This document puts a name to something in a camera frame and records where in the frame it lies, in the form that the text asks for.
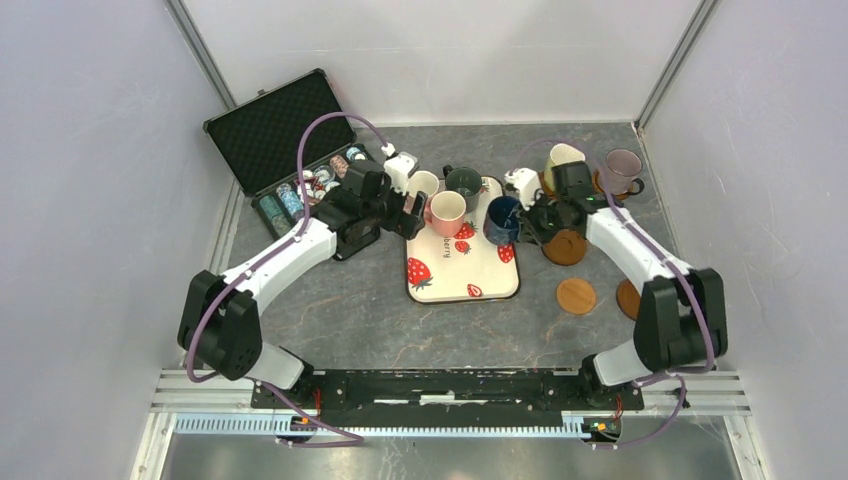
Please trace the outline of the light green cup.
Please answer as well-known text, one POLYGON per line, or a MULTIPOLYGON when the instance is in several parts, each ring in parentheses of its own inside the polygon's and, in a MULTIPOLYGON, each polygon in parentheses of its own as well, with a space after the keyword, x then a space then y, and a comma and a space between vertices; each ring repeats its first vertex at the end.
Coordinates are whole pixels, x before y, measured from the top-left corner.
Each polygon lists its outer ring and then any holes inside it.
POLYGON ((585 153, 578 148, 567 143, 557 143, 549 151, 544 173, 550 176, 553 173, 554 167, 585 161, 585 153))

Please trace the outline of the pink mug with handle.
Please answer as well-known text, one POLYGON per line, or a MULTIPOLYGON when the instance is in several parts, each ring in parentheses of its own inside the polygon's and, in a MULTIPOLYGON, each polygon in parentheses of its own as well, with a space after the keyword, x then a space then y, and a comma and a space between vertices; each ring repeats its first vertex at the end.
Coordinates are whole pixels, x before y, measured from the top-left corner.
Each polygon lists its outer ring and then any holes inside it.
POLYGON ((440 179, 434 173, 417 171, 408 180, 407 194, 410 198, 415 198, 419 193, 431 197, 438 193, 439 188, 440 179))

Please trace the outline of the dark blue mug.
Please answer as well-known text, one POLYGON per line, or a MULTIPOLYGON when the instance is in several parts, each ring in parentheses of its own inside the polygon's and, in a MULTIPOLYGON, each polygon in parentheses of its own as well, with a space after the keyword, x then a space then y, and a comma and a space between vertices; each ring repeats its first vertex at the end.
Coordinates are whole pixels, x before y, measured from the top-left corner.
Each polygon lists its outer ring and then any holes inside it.
POLYGON ((512 196, 499 196, 487 206, 483 234, 493 245, 507 246, 518 241, 521 229, 521 202, 512 196))

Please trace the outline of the purple glass mug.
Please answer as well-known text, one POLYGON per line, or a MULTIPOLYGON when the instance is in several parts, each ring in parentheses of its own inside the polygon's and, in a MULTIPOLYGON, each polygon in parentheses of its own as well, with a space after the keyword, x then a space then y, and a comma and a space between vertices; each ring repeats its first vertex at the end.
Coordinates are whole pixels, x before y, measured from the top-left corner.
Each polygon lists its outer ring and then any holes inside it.
POLYGON ((611 150, 599 169, 599 187, 616 196, 639 195, 645 189, 640 178, 643 171, 641 158, 627 149, 611 150))

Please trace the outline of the pink cup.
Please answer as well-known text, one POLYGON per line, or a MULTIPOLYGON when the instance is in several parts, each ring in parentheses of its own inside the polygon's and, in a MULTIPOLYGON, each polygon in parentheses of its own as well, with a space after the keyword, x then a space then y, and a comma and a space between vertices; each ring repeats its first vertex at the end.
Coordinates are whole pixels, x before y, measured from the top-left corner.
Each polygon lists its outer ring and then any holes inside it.
POLYGON ((462 228, 466 213, 464 197, 454 191, 437 193, 424 214, 427 225, 441 237, 453 237, 462 228))

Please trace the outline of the light brown wooden coaster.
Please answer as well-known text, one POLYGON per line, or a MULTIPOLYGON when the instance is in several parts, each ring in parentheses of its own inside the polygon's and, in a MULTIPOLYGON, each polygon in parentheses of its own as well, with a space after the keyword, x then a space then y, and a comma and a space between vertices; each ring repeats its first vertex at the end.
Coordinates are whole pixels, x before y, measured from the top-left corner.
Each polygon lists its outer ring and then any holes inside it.
POLYGON ((556 299, 559 306, 573 315, 585 315, 591 312, 597 302, 593 286, 581 278, 568 278, 561 281, 556 288, 556 299))

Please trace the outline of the dark green mug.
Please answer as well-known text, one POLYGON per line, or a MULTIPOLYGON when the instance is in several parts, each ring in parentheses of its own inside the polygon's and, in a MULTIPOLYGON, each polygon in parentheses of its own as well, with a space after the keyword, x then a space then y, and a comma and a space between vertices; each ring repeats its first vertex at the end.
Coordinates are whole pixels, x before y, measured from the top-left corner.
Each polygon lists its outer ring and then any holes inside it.
POLYGON ((442 168, 445 189, 460 194, 466 203, 466 212, 476 210, 483 190, 483 178, 474 169, 445 165, 442 168))

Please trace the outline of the strawberry pattern white tray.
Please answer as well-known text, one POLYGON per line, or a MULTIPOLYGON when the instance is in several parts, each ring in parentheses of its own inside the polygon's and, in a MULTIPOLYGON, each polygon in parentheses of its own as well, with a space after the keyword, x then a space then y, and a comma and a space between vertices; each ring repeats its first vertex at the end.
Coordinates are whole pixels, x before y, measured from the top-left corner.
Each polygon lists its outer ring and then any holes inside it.
POLYGON ((405 245, 407 293, 420 304, 506 300, 520 289, 514 248, 483 235, 485 209, 503 194, 500 181, 485 176, 478 209, 465 216, 454 237, 425 227, 405 245))

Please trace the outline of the black poker chip case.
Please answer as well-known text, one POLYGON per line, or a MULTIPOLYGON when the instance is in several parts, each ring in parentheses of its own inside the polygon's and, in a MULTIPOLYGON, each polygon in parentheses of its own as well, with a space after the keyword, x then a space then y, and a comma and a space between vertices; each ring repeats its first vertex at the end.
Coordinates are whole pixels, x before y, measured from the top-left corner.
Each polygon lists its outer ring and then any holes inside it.
MULTIPOLYGON (((309 217, 351 164, 384 164, 358 142, 353 118, 316 69, 207 121, 204 130, 277 241, 309 217)), ((388 142, 382 149, 385 160, 399 152, 388 142)))

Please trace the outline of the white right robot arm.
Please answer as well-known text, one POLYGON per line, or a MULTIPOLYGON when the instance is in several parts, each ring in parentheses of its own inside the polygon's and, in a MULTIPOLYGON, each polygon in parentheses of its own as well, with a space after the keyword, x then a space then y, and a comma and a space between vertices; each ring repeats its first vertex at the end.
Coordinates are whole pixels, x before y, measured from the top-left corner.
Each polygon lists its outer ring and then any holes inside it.
POLYGON ((580 400, 602 408, 617 396, 619 385, 712 370, 728 349, 720 274, 691 266, 652 239, 621 202, 594 190, 586 162, 558 165, 552 175, 552 196, 532 169, 516 168, 504 176, 521 204, 521 239, 542 245, 563 230, 577 232, 606 254, 640 295, 631 339, 589 358, 582 369, 587 374, 577 382, 580 400))

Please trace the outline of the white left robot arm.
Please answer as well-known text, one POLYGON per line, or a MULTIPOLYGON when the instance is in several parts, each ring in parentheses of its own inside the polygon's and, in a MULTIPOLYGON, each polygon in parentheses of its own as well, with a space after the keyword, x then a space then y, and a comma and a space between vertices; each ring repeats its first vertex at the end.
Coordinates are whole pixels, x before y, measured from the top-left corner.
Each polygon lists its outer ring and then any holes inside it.
POLYGON ((222 274, 203 270, 190 281, 177 342, 229 380, 251 377, 276 386, 290 407, 314 394, 308 365, 262 338, 260 317, 270 303, 316 265, 346 260, 373 244, 381 231, 410 240, 423 228, 425 197, 405 205, 415 157, 399 153, 378 165, 358 161, 291 231, 222 274))

